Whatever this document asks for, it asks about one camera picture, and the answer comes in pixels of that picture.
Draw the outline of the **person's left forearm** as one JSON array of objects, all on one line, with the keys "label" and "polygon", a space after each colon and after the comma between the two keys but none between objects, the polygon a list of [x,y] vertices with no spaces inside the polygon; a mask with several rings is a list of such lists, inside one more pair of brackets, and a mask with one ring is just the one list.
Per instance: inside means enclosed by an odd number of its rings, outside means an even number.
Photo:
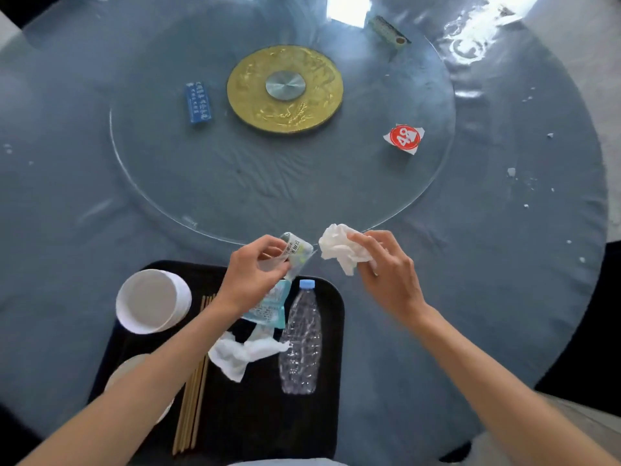
[{"label": "person's left forearm", "polygon": [[209,349],[248,309],[221,291],[17,466],[126,466]]}]

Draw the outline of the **black plastic tray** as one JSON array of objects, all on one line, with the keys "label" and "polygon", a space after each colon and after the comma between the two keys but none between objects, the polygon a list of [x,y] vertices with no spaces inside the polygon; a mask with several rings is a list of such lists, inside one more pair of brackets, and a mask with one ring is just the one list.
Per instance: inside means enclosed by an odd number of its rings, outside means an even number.
[{"label": "black plastic tray", "polygon": [[[104,392],[118,366],[151,353],[199,313],[202,297],[219,289],[224,266],[159,260],[141,268],[180,276],[192,292],[188,316],[177,326],[150,335],[135,335],[115,321],[88,402]],[[330,458],[335,455],[345,307],[338,289],[317,276],[299,276],[285,302],[289,315],[299,280],[315,281],[322,322],[322,355],[315,392],[286,394],[281,389],[277,355],[252,362],[240,383],[230,381],[209,362],[195,448],[173,456],[172,448],[184,389],[168,414],[145,438],[129,466],[225,466],[253,460]]]}]

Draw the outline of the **wooden chopstick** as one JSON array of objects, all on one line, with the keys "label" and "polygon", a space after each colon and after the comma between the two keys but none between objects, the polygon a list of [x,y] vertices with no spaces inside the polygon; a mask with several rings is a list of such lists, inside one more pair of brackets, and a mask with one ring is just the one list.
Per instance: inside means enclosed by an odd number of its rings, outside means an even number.
[{"label": "wooden chopstick", "polygon": [[195,375],[198,369],[198,365],[186,381],[184,385],[184,392],[181,403],[180,415],[175,432],[175,439],[173,442],[172,455],[175,457],[181,454],[186,449],[186,439],[188,437],[188,429],[190,428],[190,411],[191,411],[191,399],[193,393],[193,386]]},{"label": "wooden chopstick", "polygon": [[193,393],[191,399],[191,422],[190,433],[186,441],[187,450],[192,450],[196,446],[198,437],[198,423],[199,423],[199,411],[201,409],[202,396],[204,392],[204,385],[206,379],[206,372],[209,363],[208,353],[204,355],[199,362],[198,369],[195,375]]},{"label": "wooden chopstick", "polygon": [[191,449],[194,424],[198,411],[199,390],[206,369],[206,358],[206,355],[202,357],[197,368],[195,368],[184,385],[180,416],[178,418],[173,442],[173,456],[182,454]]},{"label": "wooden chopstick", "polygon": [[199,362],[197,368],[192,373],[186,391],[188,391],[188,399],[186,402],[184,423],[179,443],[180,453],[190,449],[192,431],[196,420],[198,409],[199,388],[202,383],[203,374],[206,370],[207,355],[204,355]]}]

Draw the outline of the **blue rectangular packet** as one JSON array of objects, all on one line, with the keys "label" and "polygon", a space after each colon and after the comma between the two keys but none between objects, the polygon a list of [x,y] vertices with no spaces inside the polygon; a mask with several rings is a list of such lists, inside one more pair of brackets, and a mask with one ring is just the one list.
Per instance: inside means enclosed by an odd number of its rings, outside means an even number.
[{"label": "blue rectangular packet", "polygon": [[206,86],[202,82],[186,83],[185,96],[191,125],[203,124],[212,120],[209,96]]}]

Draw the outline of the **round glass turntable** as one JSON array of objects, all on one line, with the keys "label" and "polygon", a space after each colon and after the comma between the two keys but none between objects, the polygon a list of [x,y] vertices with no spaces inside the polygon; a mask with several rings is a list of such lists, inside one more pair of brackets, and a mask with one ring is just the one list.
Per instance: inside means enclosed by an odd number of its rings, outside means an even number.
[{"label": "round glass turntable", "polygon": [[[111,138],[130,183],[157,211],[201,234],[247,243],[292,232],[315,243],[330,224],[366,230],[420,197],[454,136],[454,88],[415,27],[390,20],[411,44],[395,49],[368,27],[327,17],[325,0],[209,0],[155,35],[111,105]],[[341,72],[336,113],[310,131],[245,124],[227,80],[249,54],[299,45]],[[190,124],[185,85],[202,82],[212,120]],[[383,136],[422,127],[415,155]]]}]

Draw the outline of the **scattered white crumbs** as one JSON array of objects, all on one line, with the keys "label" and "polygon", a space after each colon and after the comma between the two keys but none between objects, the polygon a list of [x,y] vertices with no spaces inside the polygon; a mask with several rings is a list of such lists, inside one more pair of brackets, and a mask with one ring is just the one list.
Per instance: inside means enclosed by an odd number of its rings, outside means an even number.
[{"label": "scattered white crumbs", "polygon": [[581,159],[590,120],[574,117],[574,102],[561,94],[554,100],[547,89],[530,90],[517,104],[514,157],[507,178],[517,202],[516,227],[525,234],[526,251],[544,266],[584,265],[583,187]]}]

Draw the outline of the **person's right forearm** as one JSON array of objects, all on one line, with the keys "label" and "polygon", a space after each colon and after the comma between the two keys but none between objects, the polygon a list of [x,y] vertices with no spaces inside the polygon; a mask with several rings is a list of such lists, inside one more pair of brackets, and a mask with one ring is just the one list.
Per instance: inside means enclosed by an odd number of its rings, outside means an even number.
[{"label": "person's right forearm", "polygon": [[519,466],[621,466],[616,458],[427,304],[408,327]]}]

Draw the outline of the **clear teal plastic wrapper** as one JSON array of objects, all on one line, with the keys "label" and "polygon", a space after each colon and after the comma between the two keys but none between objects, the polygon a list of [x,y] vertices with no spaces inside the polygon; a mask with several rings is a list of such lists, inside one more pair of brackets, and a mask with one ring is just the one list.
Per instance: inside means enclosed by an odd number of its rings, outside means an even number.
[{"label": "clear teal plastic wrapper", "polygon": [[293,281],[299,276],[306,263],[314,255],[314,246],[293,233],[286,232],[280,239],[286,245],[286,249],[278,257],[260,260],[258,267],[261,271],[269,272],[281,262],[288,261],[291,264],[288,272],[268,292],[261,302],[248,312],[242,319],[262,326],[274,329],[284,329],[286,325],[284,303],[291,291]]}]

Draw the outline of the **white paper cup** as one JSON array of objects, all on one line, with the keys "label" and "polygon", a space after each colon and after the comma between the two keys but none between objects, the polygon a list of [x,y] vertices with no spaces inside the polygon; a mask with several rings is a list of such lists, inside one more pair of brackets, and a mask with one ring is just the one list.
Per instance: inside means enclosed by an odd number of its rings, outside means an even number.
[{"label": "white paper cup", "polygon": [[108,379],[102,395],[89,406],[93,422],[123,433],[149,434],[169,411],[182,381],[163,352],[136,355]]},{"label": "white paper cup", "polygon": [[129,277],[115,301],[121,326],[137,335],[163,332],[179,324],[188,314],[192,294],[177,274],[145,269]]}]

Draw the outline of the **red and white card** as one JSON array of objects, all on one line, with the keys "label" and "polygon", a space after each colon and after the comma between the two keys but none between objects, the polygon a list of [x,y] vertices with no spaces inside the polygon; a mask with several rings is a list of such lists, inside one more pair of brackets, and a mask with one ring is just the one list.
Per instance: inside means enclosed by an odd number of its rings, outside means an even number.
[{"label": "red and white card", "polygon": [[407,124],[397,124],[383,138],[386,142],[410,155],[415,155],[424,137],[422,127],[412,127]]}]

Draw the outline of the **clear plastic water bottle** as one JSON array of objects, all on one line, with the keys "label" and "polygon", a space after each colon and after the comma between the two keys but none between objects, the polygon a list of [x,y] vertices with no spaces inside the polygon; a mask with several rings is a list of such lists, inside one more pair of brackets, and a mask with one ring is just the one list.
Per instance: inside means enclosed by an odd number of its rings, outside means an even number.
[{"label": "clear plastic water bottle", "polygon": [[281,342],[289,344],[288,350],[279,354],[281,389],[285,394],[314,393],[322,357],[322,321],[315,280],[299,281]]}]

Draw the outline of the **person's left hand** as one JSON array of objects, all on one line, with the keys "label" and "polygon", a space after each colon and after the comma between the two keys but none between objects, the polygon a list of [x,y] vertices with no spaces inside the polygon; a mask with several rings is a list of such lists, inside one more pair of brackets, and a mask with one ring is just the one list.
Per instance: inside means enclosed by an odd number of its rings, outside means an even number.
[{"label": "person's left hand", "polygon": [[280,238],[263,235],[234,251],[213,308],[233,322],[255,307],[271,289],[265,287],[258,262],[280,256],[286,245]]}]

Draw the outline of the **green rectangular packet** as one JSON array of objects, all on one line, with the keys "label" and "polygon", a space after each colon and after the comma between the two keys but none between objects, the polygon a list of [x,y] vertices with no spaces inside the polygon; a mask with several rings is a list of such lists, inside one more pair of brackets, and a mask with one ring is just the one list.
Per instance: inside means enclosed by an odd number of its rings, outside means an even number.
[{"label": "green rectangular packet", "polygon": [[381,15],[375,15],[370,18],[368,25],[395,49],[402,49],[412,43],[407,36]]}]

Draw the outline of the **gold round turntable base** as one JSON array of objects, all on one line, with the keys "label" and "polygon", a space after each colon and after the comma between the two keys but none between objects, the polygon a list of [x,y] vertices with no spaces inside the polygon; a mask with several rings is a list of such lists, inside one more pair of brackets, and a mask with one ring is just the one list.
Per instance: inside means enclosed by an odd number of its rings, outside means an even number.
[{"label": "gold round turntable base", "polygon": [[227,98],[245,124],[269,133],[315,129],[341,106],[341,72],[326,55],[299,45],[274,45],[240,60],[227,80]]}]

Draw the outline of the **white tissue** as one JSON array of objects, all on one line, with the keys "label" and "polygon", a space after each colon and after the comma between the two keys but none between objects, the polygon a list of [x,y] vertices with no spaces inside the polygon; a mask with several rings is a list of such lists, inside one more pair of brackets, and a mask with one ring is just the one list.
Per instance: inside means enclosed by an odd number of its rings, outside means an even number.
[{"label": "white tissue", "polygon": [[350,252],[350,247],[346,234],[350,231],[356,230],[345,224],[332,224],[325,229],[318,242],[321,250],[321,257],[324,260],[337,260],[347,276],[353,276],[357,268],[357,265],[354,268],[348,265],[347,257]]},{"label": "white tissue", "polygon": [[272,327],[257,324],[247,340],[239,343],[232,332],[227,331],[210,348],[209,360],[229,380],[240,383],[248,364],[286,352],[291,347],[289,341],[275,340],[274,332]]}]

